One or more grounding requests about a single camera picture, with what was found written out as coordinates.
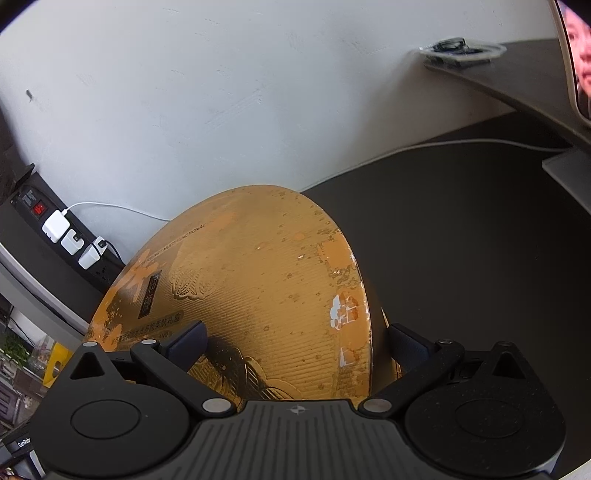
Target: screen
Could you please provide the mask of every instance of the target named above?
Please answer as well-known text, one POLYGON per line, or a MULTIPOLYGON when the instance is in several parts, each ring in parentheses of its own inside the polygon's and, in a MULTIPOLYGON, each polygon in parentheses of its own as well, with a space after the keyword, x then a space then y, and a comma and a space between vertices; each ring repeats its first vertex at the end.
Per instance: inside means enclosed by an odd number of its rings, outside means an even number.
POLYGON ((35 206, 31 209, 31 211, 38 217, 43 215, 47 211, 47 206, 39 201, 35 204, 35 206))
POLYGON ((585 118, 591 119, 591 27, 561 1, 558 7, 570 47, 577 107, 585 118))

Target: white plug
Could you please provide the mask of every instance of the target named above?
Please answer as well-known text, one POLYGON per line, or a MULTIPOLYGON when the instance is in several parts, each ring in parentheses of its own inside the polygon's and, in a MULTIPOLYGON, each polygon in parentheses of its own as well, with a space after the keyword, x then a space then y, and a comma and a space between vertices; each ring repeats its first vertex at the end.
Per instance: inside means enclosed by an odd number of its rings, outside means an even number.
POLYGON ((107 250, 107 243, 105 242, 105 239, 101 236, 96 237, 95 241, 86 247, 86 250, 84 250, 84 253, 78 260, 78 264, 84 268, 84 270, 88 270, 92 265, 100 260, 103 253, 105 253, 105 250, 107 250))
POLYGON ((78 234, 70 229, 66 236, 61 239, 61 245, 64 247, 70 255, 74 255, 80 248, 84 246, 84 240, 82 238, 77 239, 78 234))
POLYGON ((56 210, 45 221, 42 230, 49 237, 49 240, 56 244, 69 227, 70 222, 59 210, 56 210))

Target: sticker label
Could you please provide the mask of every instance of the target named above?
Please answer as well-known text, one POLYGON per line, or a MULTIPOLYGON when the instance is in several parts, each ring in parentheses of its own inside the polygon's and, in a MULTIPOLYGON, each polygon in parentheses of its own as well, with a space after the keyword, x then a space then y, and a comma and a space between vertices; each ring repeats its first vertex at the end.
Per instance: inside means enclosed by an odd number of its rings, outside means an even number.
POLYGON ((154 301, 154 294, 156 293, 156 287, 158 287, 158 280, 160 279, 161 273, 162 271, 156 272, 150 277, 150 280, 148 281, 148 288, 146 288, 144 301, 142 302, 142 306, 139 309, 139 319, 148 315, 152 309, 152 302, 154 301))

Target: silver screw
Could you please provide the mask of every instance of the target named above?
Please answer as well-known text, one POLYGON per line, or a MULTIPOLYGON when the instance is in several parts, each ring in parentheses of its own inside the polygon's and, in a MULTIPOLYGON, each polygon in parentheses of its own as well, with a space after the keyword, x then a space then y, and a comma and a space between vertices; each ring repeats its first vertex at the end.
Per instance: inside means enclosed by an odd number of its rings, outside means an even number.
POLYGON ((209 413, 224 413, 232 408, 232 404, 225 398, 210 398, 201 405, 209 413))
POLYGON ((370 398, 363 402, 363 407, 372 413, 384 413, 392 408, 392 404, 385 398, 370 398))

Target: dark tabletop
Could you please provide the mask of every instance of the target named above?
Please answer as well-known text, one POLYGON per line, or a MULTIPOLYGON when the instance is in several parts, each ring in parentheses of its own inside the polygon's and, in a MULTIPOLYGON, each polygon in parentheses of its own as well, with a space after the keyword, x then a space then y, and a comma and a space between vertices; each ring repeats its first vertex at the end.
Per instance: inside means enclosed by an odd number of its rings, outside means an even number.
POLYGON ((558 40, 519 41, 505 46, 505 54, 490 63, 465 69, 431 63, 425 66, 535 115, 574 145, 591 152, 591 128, 571 107, 558 40))
POLYGON ((591 216, 543 171, 546 156, 407 151, 305 194, 341 227, 391 322, 466 349, 518 345, 566 419, 562 476, 591 456, 591 216))

